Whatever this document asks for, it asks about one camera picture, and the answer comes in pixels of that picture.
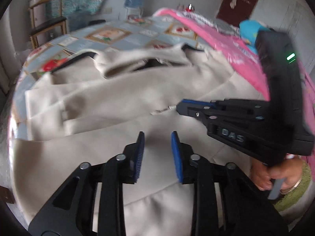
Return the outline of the person right hand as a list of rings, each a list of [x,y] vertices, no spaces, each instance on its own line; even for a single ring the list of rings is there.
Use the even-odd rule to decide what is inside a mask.
[[[273,183],[271,180],[285,179],[281,186],[282,191],[294,188],[300,181],[303,174],[304,161],[299,157],[286,159],[282,163],[268,167],[262,162],[251,158],[250,178],[261,190],[271,190]]]

